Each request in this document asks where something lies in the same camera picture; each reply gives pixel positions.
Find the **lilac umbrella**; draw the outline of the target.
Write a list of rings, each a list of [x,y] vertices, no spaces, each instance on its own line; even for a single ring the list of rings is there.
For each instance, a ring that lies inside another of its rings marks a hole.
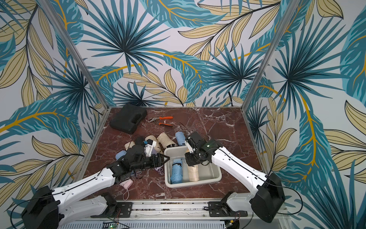
[[[155,168],[154,169],[156,172],[158,172],[159,175],[163,176],[164,175],[164,168],[163,166]]]

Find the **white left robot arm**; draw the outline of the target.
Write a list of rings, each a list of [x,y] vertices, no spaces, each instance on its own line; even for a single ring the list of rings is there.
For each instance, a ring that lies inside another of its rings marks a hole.
[[[163,166],[169,157],[157,153],[147,156],[144,147],[135,145],[113,163],[75,183],[36,191],[21,213],[27,229],[57,229],[87,217],[116,217],[121,209],[109,193],[86,199],[99,190],[128,180],[133,172]]]

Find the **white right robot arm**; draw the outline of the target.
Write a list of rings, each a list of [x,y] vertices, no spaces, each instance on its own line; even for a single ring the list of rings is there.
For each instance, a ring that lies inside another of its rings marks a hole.
[[[285,194],[280,178],[258,171],[235,155],[220,142],[211,139],[204,140],[197,132],[193,132],[185,139],[189,152],[185,154],[189,166],[209,162],[231,174],[240,181],[248,193],[229,192],[215,203],[212,210],[224,213],[240,211],[253,212],[261,220],[271,223],[285,202]]]

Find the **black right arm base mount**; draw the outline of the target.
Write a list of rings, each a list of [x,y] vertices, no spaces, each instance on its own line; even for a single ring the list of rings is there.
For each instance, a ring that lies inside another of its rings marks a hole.
[[[228,192],[220,201],[210,201],[208,206],[204,207],[209,212],[210,217],[247,217],[247,211],[233,211],[227,204],[227,200],[234,192]]]

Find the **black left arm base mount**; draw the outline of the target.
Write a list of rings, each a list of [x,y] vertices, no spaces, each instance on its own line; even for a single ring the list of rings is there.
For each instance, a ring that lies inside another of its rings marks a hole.
[[[117,202],[114,197],[106,192],[101,195],[106,201],[106,209],[99,215],[93,216],[94,218],[129,218],[132,211],[132,202]]]

